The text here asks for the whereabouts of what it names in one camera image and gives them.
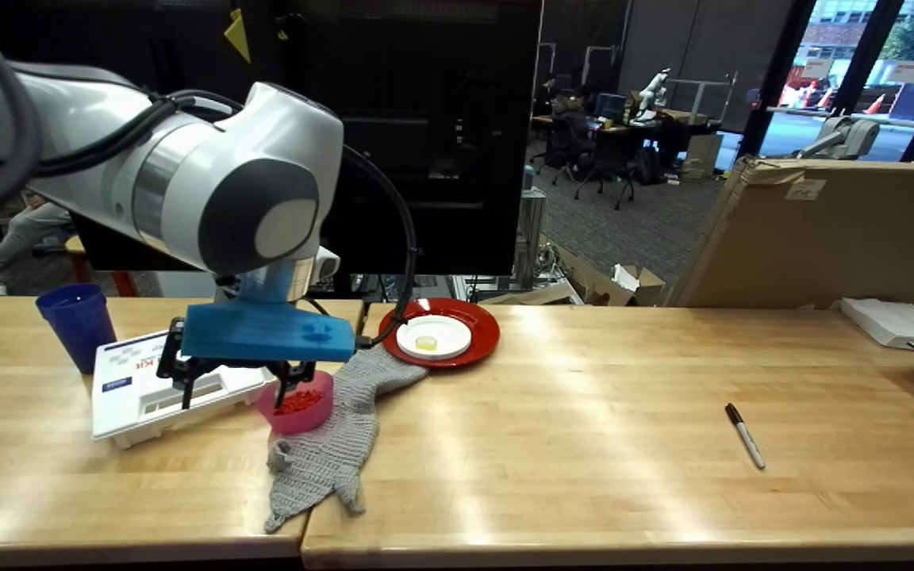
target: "white plate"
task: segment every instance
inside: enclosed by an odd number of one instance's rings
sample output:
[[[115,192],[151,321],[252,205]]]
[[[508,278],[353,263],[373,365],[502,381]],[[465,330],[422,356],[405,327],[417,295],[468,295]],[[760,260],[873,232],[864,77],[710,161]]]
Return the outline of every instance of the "white plate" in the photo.
[[[422,315],[395,330],[395,347],[417,357],[455,357],[468,349],[468,327],[447,315]]]

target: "red plate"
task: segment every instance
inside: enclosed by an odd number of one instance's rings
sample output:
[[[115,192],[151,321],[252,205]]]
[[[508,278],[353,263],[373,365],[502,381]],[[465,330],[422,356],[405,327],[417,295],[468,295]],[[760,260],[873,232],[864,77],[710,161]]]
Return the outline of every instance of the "red plate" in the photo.
[[[465,368],[465,365],[476,365],[483,357],[489,357],[497,347],[497,324],[489,312],[483,312],[478,306],[468,306],[468,302],[457,302],[457,299],[428,299],[428,308],[433,312],[422,312],[417,302],[405,306],[405,316],[422,316],[422,315],[447,315],[460,324],[465,324],[468,330],[468,349],[460,352],[460,356],[451,356],[451,357],[417,357],[417,356],[405,356],[400,347],[395,347],[395,337],[386,337],[386,327],[389,327],[389,315],[383,315],[381,321],[381,337],[383,337],[383,349],[400,357],[400,361],[410,361],[410,365],[422,365],[422,368],[435,368],[435,370],[444,370],[444,368]]]

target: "wooden table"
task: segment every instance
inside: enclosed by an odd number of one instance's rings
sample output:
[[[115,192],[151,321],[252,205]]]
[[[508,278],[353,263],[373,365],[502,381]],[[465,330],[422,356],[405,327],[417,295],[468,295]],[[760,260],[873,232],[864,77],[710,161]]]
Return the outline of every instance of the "wooden table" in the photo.
[[[810,312],[493,312],[493,361],[381,404],[368,514],[325,501],[307,569],[914,563],[911,352]]]
[[[110,299],[117,337],[187,302]],[[299,557],[264,533],[267,422],[239,410],[130,451],[88,440],[88,381],[32,299],[0,299],[0,565]]]

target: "robotic arm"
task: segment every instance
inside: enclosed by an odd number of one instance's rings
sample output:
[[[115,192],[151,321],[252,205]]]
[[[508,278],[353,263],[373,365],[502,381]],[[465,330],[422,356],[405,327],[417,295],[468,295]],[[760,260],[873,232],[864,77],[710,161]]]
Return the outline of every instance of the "robotic arm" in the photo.
[[[192,306],[172,324],[161,379],[184,386],[215,365],[267,365],[280,396],[346,361],[346,321],[296,312],[321,246],[343,160],[343,123],[321,105],[257,82],[239,114],[204,121],[92,68],[14,68],[41,121],[41,172],[29,187],[119,236],[215,275],[239,275],[239,299]],[[151,121],[132,147],[84,168],[45,168]],[[0,98],[0,161],[14,123]]]

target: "pen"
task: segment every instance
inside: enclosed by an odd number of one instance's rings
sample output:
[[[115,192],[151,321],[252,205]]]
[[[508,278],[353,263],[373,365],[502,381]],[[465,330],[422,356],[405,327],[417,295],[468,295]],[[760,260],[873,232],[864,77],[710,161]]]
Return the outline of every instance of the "pen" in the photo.
[[[722,411],[729,417],[729,422],[734,422],[734,427],[736,427],[736,436],[738,436],[738,440],[744,440],[751,465],[754,465],[754,469],[769,469],[769,464],[765,464],[760,451],[754,448],[754,440],[751,440],[751,436],[750,436],[738,410],[736,410],[734,404],[728,404]]]

